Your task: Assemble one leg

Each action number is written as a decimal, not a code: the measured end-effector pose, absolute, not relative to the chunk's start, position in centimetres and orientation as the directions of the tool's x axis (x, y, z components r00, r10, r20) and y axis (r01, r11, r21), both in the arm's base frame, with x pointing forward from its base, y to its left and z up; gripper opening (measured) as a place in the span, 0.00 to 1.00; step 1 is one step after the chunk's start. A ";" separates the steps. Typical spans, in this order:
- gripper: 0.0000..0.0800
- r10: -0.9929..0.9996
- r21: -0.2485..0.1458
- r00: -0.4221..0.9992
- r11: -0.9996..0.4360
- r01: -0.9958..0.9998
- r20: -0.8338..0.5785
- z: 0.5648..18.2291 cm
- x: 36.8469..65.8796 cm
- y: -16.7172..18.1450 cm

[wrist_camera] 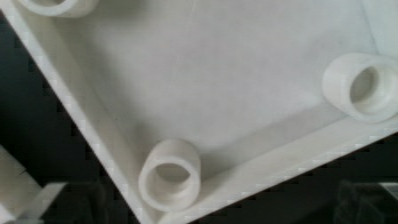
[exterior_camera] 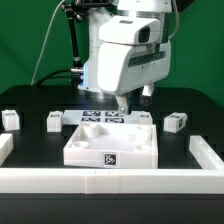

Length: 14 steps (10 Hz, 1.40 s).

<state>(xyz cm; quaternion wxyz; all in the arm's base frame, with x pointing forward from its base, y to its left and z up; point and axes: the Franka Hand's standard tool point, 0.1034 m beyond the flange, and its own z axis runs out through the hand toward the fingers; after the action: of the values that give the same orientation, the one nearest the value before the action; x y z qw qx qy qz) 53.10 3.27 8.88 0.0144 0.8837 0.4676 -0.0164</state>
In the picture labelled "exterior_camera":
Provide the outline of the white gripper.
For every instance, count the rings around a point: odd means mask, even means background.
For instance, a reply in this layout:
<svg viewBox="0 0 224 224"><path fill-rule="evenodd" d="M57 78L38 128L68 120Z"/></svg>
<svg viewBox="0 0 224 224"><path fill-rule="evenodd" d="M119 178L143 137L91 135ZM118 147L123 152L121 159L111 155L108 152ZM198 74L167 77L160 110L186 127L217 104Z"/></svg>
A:
<svg viewBox="0 0 224 224"><path fill-rule="evenodd" d="M160 43L156 18L114 16L99 29L103 41L98 54L97 83L102 92L116 95L118 111L128 113L127 92L143 87L140 104L152 103L154 85L170 69L171 44Z"/></svg>

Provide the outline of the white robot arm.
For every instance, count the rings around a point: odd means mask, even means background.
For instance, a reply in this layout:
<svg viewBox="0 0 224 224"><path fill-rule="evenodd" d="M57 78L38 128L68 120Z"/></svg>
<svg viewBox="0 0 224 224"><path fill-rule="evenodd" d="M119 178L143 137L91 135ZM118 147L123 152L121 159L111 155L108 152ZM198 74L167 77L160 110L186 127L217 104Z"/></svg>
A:
<svg viewBox="0 0 224 224"><path fill-rule="evenodd" d="M170 70L171 14L176 0L109 0L118 9L109 14L104 5L90 6L89 58L79 89L87 94L113 95L118 111L128 114L127 95L141 89L140 103L152 101L154 84Z"/></svg>

